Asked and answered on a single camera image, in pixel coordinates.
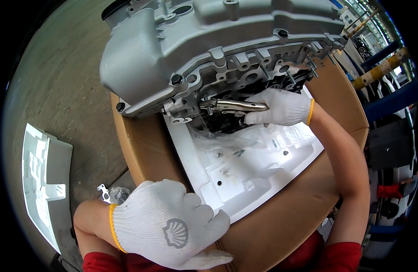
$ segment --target red sleeve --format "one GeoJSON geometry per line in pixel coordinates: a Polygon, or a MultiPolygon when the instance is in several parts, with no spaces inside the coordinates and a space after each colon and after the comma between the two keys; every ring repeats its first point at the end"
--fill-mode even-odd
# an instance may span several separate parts
{"type": "Polygon", "coordinates": [[[402,199],[402,194],[399,191],[399,186],[399,184],[379,185],[377,190],[377,197],[385,199],[402,199]]]}
{"type": "Polygon", "coordinates": [[[359,243],[342,242],[324,247],[313,272],[348,272],[357,271],[362,255],[359,243]]]}
{"type": "Polygon", "coordinates": [[[91,252],[85,255],[84,272],[124,272],[121,263],[113,256],[101,253],[91,252]]]}

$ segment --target red object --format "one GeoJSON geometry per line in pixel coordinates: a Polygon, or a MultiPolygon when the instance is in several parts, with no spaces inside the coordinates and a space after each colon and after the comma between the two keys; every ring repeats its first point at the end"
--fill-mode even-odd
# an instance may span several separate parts
{"type": "Polygon", "coordinates": [[[402,193],[399,191],[399,184],[393,185],[379,185],[377,190],[378,198],[385,199],[402,199],[402,193]]]}
{"type": "Polygon", "coordinates": [[[277,270],[293,270],[306,267],[313,261],[316,253],[322,252],[324,247],[324,239],[318,231],[314,231],[312,235],[297,248],[291,255],[289,255],[282,262],[277,264],[277,270]]]}
{"type": "Polygon", "coordinates": [[[342,242],[324,247],[312,272],[357,271],[362,251],[359,243],[342,242]]]}
{"type": "Polygon", "coordinates": [[[84,272],[172,272],[138,254],[121,253],[121,262],[106,253],[91,252],[85,255],[84,272]]]}

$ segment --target gloved hand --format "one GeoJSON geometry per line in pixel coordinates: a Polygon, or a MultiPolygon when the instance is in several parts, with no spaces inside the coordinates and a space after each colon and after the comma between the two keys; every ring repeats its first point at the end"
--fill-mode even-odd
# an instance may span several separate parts
{"type": "Polygon", "coordinates": [[[109,221],[118,248],[168,268],[209,269],[233,260],[233,255],[203,249],[221,238],[230,218],[220,210],[214,217],[180,182],[141,183],[121,205],[111,204],[109,221]]]}
{"type": "Polygon", "coordinates": [[[270,109],[249,112],[246,124],[272,123],[292,126],[299,122],[309,125],[314,110],[314,99],[287,90],[266,89],[246,99],[247,102],[265,103],[270,109]]]}

